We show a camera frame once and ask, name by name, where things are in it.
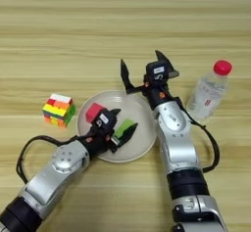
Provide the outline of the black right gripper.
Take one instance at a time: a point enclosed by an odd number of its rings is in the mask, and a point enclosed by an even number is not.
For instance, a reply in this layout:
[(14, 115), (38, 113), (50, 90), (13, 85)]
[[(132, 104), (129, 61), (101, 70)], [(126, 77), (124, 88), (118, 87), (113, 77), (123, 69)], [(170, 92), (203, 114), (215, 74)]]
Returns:
[[(155, 50), (158, 61), (163, 61), (168, 65), (168, 72), (174, 72), (175, 69), (170, 60), (159, 50)], [(150, 108), (155, 110), (158, 106), (167, 102), (176, 102), (183, 109), (182, 102), (179, 97), (173, 97), (169, 91), (168, 79), (169, 73), (162, 72), (154, 75), (150, 71), (144, 74), (143, 84), (141, 86), (133, 86), (129, 80), (129, 72), (124, 60), (121, 60), (121, 78), (125, 86), (127, 94), (141, 92), (147, 99)]]

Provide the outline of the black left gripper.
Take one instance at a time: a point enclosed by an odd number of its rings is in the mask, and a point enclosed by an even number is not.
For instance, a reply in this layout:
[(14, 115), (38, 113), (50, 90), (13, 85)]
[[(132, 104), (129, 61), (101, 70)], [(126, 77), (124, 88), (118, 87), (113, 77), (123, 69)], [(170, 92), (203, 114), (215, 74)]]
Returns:
[[(120, 111), (121, 109), (112, 109), (110, 113), (117, 116)], [(137, 124), (134, 122), (123, 122), (115, 132), (114, 128), (102, 128), (92, 125), (85, 135), (79, 137), (79, 141), (85, 146), (89, 157), (93, 160), (108, 150), (115, 153), (118, 148), (130, 140), (136, 127)]]

